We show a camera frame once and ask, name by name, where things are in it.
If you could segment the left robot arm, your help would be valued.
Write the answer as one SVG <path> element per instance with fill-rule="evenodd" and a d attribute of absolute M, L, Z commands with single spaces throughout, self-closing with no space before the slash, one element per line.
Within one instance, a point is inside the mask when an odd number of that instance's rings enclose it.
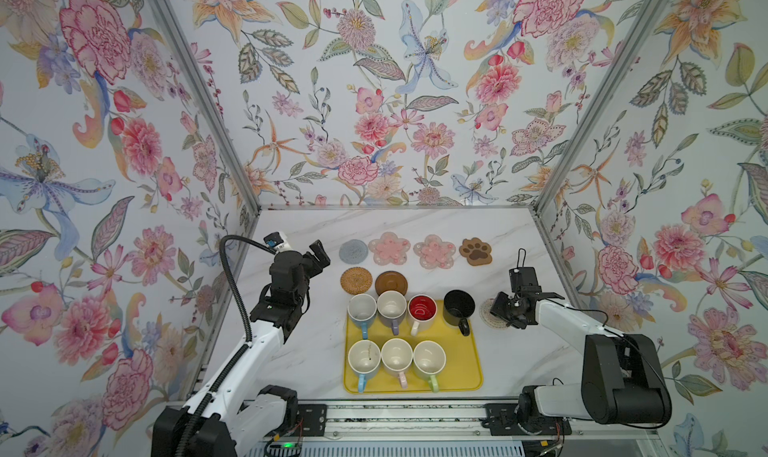
<path fill-rule="evenodd" d="M 253 309 L 245 307 L 227 257 L 231 241 L 273 258 L 269 282 Z M 244 336 L 228 360 L 181 407 L 167 407 L 154 422 L 153 456 L 244 456 L 259 444 L 294 436 L 303 423 L 295 390 L 267 385 L 249 398 L 259 371 L 287 342 L 311 306 L 310 281 L 331 264 L 321 241 L 305 253 L 274 232 L 262 242 L 227 235 L 219 256 Z"/>

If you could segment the brown wooden round coaster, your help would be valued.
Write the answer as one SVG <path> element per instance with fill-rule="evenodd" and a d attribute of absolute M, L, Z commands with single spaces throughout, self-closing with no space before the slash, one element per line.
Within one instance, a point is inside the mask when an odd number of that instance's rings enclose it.
<path fill-rule="evenodd" d="M 385 271 L 376 278 L 374 287 L 378 295 L 388 291 L 395 291 L 406 295 L 408 292 L 408 280 L 397 271 Z"/>

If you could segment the grey round coaster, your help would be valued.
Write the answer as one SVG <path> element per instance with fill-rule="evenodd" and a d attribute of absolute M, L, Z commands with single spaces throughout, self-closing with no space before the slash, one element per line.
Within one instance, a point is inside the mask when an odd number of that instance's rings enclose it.
<path fill-rule="evenodd" d="M 340 260 L 348 265 L 363 263 L 369 254 L 368 246 L 359 239 L 351 239 L 343 243 L 339 249 Z"/>

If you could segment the woven rattan round coaster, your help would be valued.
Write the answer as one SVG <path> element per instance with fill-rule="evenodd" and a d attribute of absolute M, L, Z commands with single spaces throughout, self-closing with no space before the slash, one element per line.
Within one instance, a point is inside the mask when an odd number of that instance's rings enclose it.
<path fill-rule="evenodd" d="M 341 275 L 340 285 L 350 295 L 365 294 L 373 285 L 373 277 L 367 269 L 353 267 Z"/>

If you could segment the cork paw print coaster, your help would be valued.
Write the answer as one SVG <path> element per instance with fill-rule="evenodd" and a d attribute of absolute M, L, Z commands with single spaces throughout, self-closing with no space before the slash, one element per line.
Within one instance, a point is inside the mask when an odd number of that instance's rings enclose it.
<path fill-rule="evenodd" d="M 472 267 L 489 265 L 493 261 L 492 246 L 477 237 L 464 239 L 459 246 L 459 253 Z"/>

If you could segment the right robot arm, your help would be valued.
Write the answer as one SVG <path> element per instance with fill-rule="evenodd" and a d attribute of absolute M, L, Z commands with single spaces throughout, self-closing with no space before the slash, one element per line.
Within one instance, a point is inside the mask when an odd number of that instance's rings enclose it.
<path fill-rule="evenodd" d="M 517 399 L 516 420 L 591 420 L 641 430 L 664 427 L 672 402 L 657 350 L 642 334 L 610 328 L 565 298 L 545 292 L 532 267 L 509 271 L 511 292 L 494 299 L 491 315 L 518 330 L 541 326 L 582 356 L 581 380 L 568 385 L 530 385 Z"/>

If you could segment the colourful woven round coaster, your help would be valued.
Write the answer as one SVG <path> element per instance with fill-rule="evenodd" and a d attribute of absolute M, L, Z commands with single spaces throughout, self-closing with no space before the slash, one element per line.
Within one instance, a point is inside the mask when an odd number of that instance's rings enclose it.
<path fill-rule="evenodd" d="M 487 299 L 482 305 L 480 309 L 480 316 L 483 322 L 490 328 L 493 329 L 506 329 L 508 328 L 508 325 L 505 320 L 495 316 L 492 314 L 491 310 L 493 308 L 494 300 L 493 299 Z"/>

